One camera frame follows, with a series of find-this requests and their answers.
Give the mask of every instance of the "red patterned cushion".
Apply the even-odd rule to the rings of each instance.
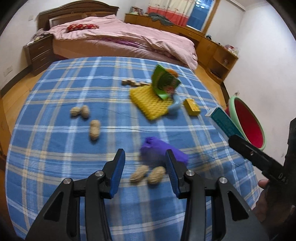
[[[67,27],[67,32],[72,32],[72,31],[76,31],[76,30],[83,30],[83,29],[97,29],[97,28],[99,28],[99,26],[97,26],[95,24],[90,24],[90,23],[71,24]]]

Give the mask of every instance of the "yellow sponge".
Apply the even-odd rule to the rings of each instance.
[[[159,98],[151,85],[131,89],[130,98],[143,111],[148,120],[154,120],[167,114],[168,107],[173,103],[170,97],[166,100]]]
[[[195,103],[194,99],[185,99],[183,102],[185,109],[190,116],[198,116],[200,114],[200,109],[198,105]]]

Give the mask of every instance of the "green snack bag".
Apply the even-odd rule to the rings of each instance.
[[[160,65],[157,65],[152,77],[152,87],[154,92],[162,99],[166,100],[181,83],[179,79],[166,71]]]

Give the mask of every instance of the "blue gripper pad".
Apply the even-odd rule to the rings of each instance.
[[[175,160],[172,160],[172,158],[175,159],[172,150],[167,150],[165,153],[165,164],[166,164],[167,173],[170,177],[170,183],[172,185],[173,192],[174,194],[176,194],[177,197],[179,197],[180,195],[179,179],[173,165],[173,161]]]
[[[103,168],[103,172],[106,174],[108,186],[110,187],[110,198],[113,198],[118,191],[125,162],[125,151],[123,149],[118,149],[113,161],[107,162]]]

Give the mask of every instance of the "wall outlet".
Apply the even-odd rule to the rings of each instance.
[[[6,77],[12,71],[12,66],[8,67],[4,72],[3,75]]]

